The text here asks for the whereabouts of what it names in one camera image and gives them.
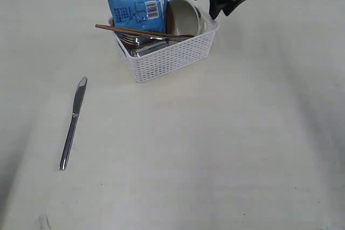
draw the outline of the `wooden chopstick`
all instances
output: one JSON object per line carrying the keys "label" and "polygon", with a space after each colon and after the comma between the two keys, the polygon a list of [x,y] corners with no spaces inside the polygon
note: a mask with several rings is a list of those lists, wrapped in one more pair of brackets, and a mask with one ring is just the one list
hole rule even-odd
{"label": "wooden chopstick", "polygon": [[142,31],[142,30],[136,30],[136,29],[122,28],[122,27],[117,27],[117,26],[102,25],[102,24],[96,24],[96,27],[100,29],[104,29],[104,30],[114,31],[114,32],[123,32],[123,33],[129,33],[133,35],[143,35],[147,37],[150,37],[150,36],[168,37],[168,38],[194,37],[194,35],[190,35],[190,34],[173,35],[173,34],[167,34],[167,33],[148,32],[148,31]]}

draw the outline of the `plastic basket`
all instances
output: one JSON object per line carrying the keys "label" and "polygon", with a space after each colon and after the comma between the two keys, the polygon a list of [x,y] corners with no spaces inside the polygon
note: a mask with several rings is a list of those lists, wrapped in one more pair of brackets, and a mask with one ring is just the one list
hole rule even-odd
{"label": "plastic basket", "polygon": [[141,57],[132,57],[117,35],[113,33],[120,56],[124,58],[134,80],[144,83],[190,65],[208,56],[218,23],[199,9],[204,20],[204,33]]}

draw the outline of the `tabletop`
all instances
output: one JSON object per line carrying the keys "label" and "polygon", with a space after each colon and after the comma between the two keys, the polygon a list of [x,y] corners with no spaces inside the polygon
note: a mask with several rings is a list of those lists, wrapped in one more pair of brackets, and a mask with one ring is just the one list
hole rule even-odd
{"label": "tabletop", "polygon": [[107,0],[0,3],[3,229],[345,226],[345,0],[248,0],[206,59],[142,84],[94,27]]}

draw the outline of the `blue snack bag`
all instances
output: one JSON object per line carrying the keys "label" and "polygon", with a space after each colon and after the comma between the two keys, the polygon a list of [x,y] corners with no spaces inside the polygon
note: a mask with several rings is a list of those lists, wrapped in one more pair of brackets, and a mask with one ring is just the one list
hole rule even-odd
{"label": "blue snack bag", "polygon": [[165,33],[168,0],[108,0],[118,27]]}

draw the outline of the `butter knife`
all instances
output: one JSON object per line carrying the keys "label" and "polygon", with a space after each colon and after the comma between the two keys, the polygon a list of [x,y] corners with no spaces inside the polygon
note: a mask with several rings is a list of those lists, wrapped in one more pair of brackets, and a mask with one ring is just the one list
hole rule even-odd
{"label": "butter knife", "polygon": [[72,119],[71,119],[70,128],[67,133],[63,155],[60,161],[60,170],[65,170],[67,168],[67,162],[68,162],[68,158],[71,152],[73,136],[74,136],[75,128],[77,126],[77,121],[78,121],[78,117],[80,113],[82,100],[84,99],[86,84],[87,84],[87,77],[85,76],[80,80],[77,87],[77,91],[74,96]]}

